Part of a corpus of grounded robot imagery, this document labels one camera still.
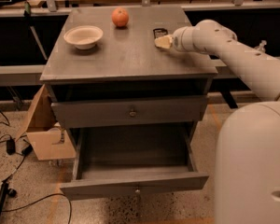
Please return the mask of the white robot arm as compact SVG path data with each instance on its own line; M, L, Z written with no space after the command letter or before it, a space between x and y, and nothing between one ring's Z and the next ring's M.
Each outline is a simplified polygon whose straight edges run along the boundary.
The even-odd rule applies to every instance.
M214 55L260 98L220 129L214 224L280 224L280 60L212 20L162 35L155 46Z

